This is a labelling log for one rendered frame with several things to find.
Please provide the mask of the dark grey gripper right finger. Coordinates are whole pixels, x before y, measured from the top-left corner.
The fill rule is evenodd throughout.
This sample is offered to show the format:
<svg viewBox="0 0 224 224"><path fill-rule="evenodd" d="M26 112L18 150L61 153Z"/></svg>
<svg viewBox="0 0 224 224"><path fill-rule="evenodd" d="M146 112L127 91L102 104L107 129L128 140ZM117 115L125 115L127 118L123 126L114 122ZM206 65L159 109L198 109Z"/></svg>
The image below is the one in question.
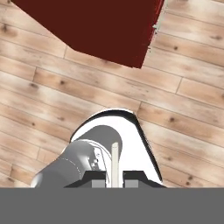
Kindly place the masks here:
<svg viewBox="0 0 224 224"><path fill-rule="evenodd" d="M148 179L143 171L124 171L122 178L123 188L165 188L164 185Z"/></svg>

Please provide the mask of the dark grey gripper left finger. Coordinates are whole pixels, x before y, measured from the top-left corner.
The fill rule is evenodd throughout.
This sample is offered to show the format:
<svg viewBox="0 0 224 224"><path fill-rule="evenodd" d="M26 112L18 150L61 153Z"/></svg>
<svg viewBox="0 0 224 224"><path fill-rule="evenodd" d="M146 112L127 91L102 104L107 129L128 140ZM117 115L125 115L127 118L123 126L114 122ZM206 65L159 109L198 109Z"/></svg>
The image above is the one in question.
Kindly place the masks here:
<svg viewBox="0 0 224 224"><path fill-rule="evenodd" d="M105 188L106 172L105 171L86 171L82 179L67 185L66 188Z"/></svg>

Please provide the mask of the pale beige straw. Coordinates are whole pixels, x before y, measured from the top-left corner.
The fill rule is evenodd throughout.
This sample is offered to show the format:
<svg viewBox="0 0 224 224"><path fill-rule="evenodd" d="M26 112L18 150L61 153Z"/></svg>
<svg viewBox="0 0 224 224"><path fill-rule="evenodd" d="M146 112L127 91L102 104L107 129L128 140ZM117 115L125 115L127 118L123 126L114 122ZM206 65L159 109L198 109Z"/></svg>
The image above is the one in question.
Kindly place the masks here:
<svg viewBox="0 0 224 224"><path fill-rule="evenodd" d="M119 149L118 143L112 144L111 149L111 187L119 186Z"/></svg>

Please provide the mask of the white and grey rounded object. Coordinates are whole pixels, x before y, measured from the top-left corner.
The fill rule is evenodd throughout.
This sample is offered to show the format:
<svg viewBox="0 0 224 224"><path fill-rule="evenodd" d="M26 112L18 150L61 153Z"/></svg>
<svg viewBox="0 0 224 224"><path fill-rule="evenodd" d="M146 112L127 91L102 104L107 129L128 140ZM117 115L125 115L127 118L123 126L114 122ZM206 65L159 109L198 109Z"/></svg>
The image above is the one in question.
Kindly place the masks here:
<svg viewBox="0 0 224 224"><path fill-rule="evenodd" d="M111 149L118 143L119 186L124 171L143 171L146 177L163 185L158 163L134 112L110 108L90 116L71 135L69 144L31 181L32 188L67 188L82 179L86 171L106 172L111 187Z"/></svg>

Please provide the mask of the dark red cabinet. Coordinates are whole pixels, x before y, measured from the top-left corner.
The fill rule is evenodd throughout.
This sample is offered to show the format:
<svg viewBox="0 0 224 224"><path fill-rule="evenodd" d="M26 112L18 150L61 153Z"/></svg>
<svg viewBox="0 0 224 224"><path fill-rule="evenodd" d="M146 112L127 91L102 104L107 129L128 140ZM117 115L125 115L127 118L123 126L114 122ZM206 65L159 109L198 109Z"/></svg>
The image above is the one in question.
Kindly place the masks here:
<svg viewBox="0 0 224 224"><path fill-rule="evenodd" d="M11 0L77 52L140 68L165 0Z"/></svg>

